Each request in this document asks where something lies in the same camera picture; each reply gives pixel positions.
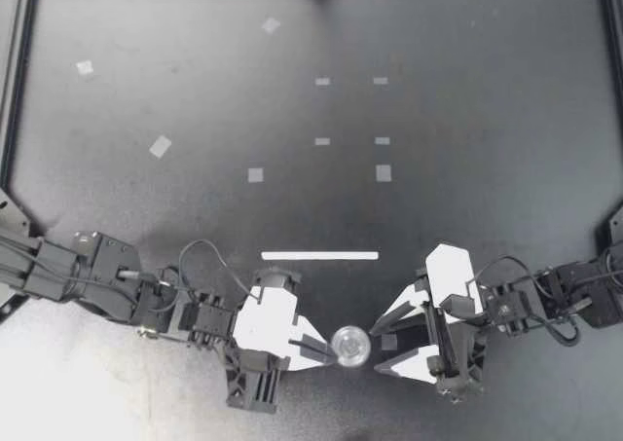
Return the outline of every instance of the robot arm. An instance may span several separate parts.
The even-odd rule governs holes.
[[[79,232],[64,248],[0,229],[0,283],[17,292],[13,303],[27,296],[73,301],[137,327],[142,336],[175,341],[168,332],[181,314],[177,329],[187,333],[181,342],[219,353],[231,407],[273,413],[280,372],[335,361],[322,336],[296,314],[299,276],[276,269],[257,273],[241,307],[180,281],[144,272],[133,246],[99,232]],[[181,292],[188,293],[189,303],[178,301]]]
[[[613,219],[622,215],[623,209]],[[416,281],[370,330],[382,341],[390,336],[400,344],[391,349],[396,354],[375,369],[435,385],[439,393],[459,402],[483,390],[487,335],[492,330],[514,337],[544,328],[559,344],[573,347],[580,340],[577,317],[595,328],[623,321],[623,235],[618,225],[618,220],[610,220],[610,245],[598,258],[534,275],[512,256],[497,258],[474,274],[466,250],[440,244],[426,258]],[[526,274],[495,285],[482,281],[486,270],[504,260],[515,262]],[[418,338],[409,337],[414,330],[421,331],[415,334]]]

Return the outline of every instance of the clear plastic cup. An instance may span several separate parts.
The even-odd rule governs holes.
[[[370,356],[370,338],[356,326],[338,329],[331,338],[331,349],[338,355],[338,363],[348,368],[363,365]]]

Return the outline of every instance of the white line marker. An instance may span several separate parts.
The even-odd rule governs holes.
[[[93,63],[91,62],[90,59],[87,59],[85,61],[78,61],[76,63],[76,68],[78,68],[78,73],[81,76],[87,76],[89,74],[93,74]]]
[[[376,261],[379,251],[262,251],[264,261]]]
[[[279,29],[280,27],[281,27],[281,22],[279,22],[275,18],[268,18],[262,24],[262,28],[264,29],[264,32],[266,32],[269,35],[273,35],[276,32],[276,30]]]
[[[327,78],[326,76],[315,78],[315,84],[319,87],[331,86],[331,78]]]
[[[149,148],[149,152],[151,152],[154,156],[156,156],[159,159],[165,154],[165,152],[168,150],[170,146],[171,146],[171,141],[170,139],[168,139],[168,137],[158,136],[158,139],[156,139],[156,142],[154,142],[154,144],[152,144],[152,147]]]

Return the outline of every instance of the white tape strip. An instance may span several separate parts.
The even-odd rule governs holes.
[[[264,169],[250,168],[247,180],[249,183],[262,183],[264,181]]]
[[[269,35],[273,35],[276,32],[276,30],[279,29],[280,27],[281,27],[281,22],[279,22],[275,18],[268,18],[262,24],[262,28],[264,29],[264,32],[266,32]]]
[[[377,165],[377,181],[379,183],[391,181],[391,165]]]
[[[315,78],[315,84],[317,86],[331,86],[331,78],[327,78],[326,76],[323,76],[321,78]]]
[[[87,76],[89,74],[93,73],[93,63],[91,62],[90,59],[87,59],[85,61],[78,61],[76,63],[76,68],[78,68],[78,73],[81,76]]]
[[[264,261],[376,261],[379,251],[262,251]]]
[[[156,142],[152,144],[152,147],[149,148],[149,152],[151,152],[158,159],[162,157],[168,148],[171,146],[171,141],[165,136],[158,136]]]

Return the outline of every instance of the wire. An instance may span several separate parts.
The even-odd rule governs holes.
[[[73,282],[80,282],[80,283],[86,283],[89,285],[94,285],[96,287],[100,287],[100,288],[106,288],[108,290],[112,290],[113,292],[116,292],[120,295],[123,295],[126,299],[128,299],[133,305],[138,305],[138,302],[136,301],[136,299],[134,297],[132,297],[129,293],[127,293],[126,290],[119,288],[116,285],[112,285],[109,283],[104,283],[104,282],[98,282],[96,280],[91,280],[88,278],[80,278],[80,277],[75,277],[75,276],[65,276],[64,274],[59,273],[58,271],[55,271],[53,268],[51,268],[50,266],[48,266],[45,262],[41,261],[39,258],[37,258],[36,256],[33,256],[32,254],[28,254],[25,251],[22,251],[21,249],[17,248],[16,246],[12,246],[11,244],[6,243],[5,241],[0,240],[0,245],[2,245],[3,247],[13,251],[14,253],[16,253],[17,255],[21,256],[22,258],[25,258],[29,261],[32,261],[34,264],[36,264],[37,266],[39,266],[41,269],[43,269],[44,271],[46,271],[48,274],[51,274],[52,276],[55,276],[56,278],[60,279],[60,280],[64,280],[64,281],[73,281]],[[70,287],[69,292],[73,291],[75,287],[74,286]]]
[[[223,259],[223,256],[221,256],[221,253],[218,250],[218,248],[216,247],[216,245],[212,241],[210,241],[209,239],[196,239],[194,241],[191,241],[186,246],[184,246],[182,251],[179,253],[178,270],[179,270],[180,279],[182,280],[182,283],[184,285],[190,287],[190,284],[188,282],[188,278],[187,278],[186,274],[184,274],[184,258],[186,257],[188,252],[191,249],[193,249],[195,246],[197,246],[198,244],[205,244],[205,245],[209,246],[210,248],[212,248],[214,253],[216,253],[216,257],[218,258],[219,262],[225,268],[225,271],[227,271],[227,273],[230,275],[230,277],[234,280],[234,282],[236,283],[238,288],[243,290],[244,293],[247,296],[254,298],[259,303],[260,299],[258,297],[256,297],[255,295],[253,295],[251,293],[251,290],[249,290],[248,287],[246,287],[246,285],[244,285],[242,283],[242,281],[239,279],[239,277],[234,273],[234,271],[232,271],[232,269],[225,262],[225,260]]]
[[[165,278],[166,271],[173,271],[173,273],[176,274],[177,278],[179,279],[179,269],[177,269],[175,266],[166,266],[161,271],[161,274],[160,274],[161,279]],[[175,296],[170,301],[170,303],[168,303],[167,305],[165,305],[165,306],[163,306],[161,308],[150,308],[149,309],[150,312],[168,312],[169,310],[174,308],[175,305],[177,305],[177,302],[179,301],[179,297],[182,294],[182,290],[191,290],[190,288],[186,288],[186,287],[184,287],[182,289],[182,288],[178,287],[177,284],[171,284],[170,287],[175,289]]]
[[[568,295],[569,296],[572,295],[573,293],[578,291],[580,288],[584,287],[585,285],[587,285],[587,284],[589,284],[591,282],[595,282],[595,281],[600,280],[602,278],[613,278],[615,276],[620,276],[620,275],[623,275],[623,271],[622,270],[612,271],[611,273],[598,274],[596,276],[590,276],[590,277],[582,278],[580,280],[577,280],[577,281],[573,282],[573,287],[569,291]]]
[[[470,280],[468,280],[465,285],[469,285],[472,282],[475,282],[476,280],[478,280],[480,278],[480,276],[482,274],[484,274],[486,271],[488,271],[492,266],[496,265],[497,263],[500,263],[501,261],[512,261],[513,263],[515,263],[516,265],[518,265],[520,268],[522,268],[524,270],[524,272],[526,273],[525,278],[524,279],[530,279],[530,281],[532,282],[532,284],[546,297],[554,299],[554,297],[552,296],[552,294],[550,292],[548,292],[547,290],[545,290],[543,288],[543,286],[538,283],[538,280],[536,280],[536,277],[534,276],[534,274],[532,273],[532,271],[530,270],[530,268],[528,266],[526,266],[526,263],[524,263],[521,259],[516,258],[515,256],[511,256],[509,254],[505,254],[503,256],[499,256],[498,258],[493,259],[493,261],[490,261],[489,263],[487,263],[480,271],[478,271],[473,278],[471,278]],[[493,288],[491,285],[482,284],[483,286],[485,286],[486,288]]]
[[[567,316],[566,318],[566,321],[573,327],[575,331],[571,337],[567,337],[566,335],[564,335],[561,331],[554,327],[554,324],[552,324],[551,321],[548,321],[541,316],[537,316],[536,314],[530,314],[528,318],[538,322],[543,327],[545,327],[547,332],[549,332],[549,334],[556,340],[556,342],[558,342],[562,346],[574,347],[580,342],[580,329],[579,327],[577,327],[575,319],[573,319],[571,316]]]

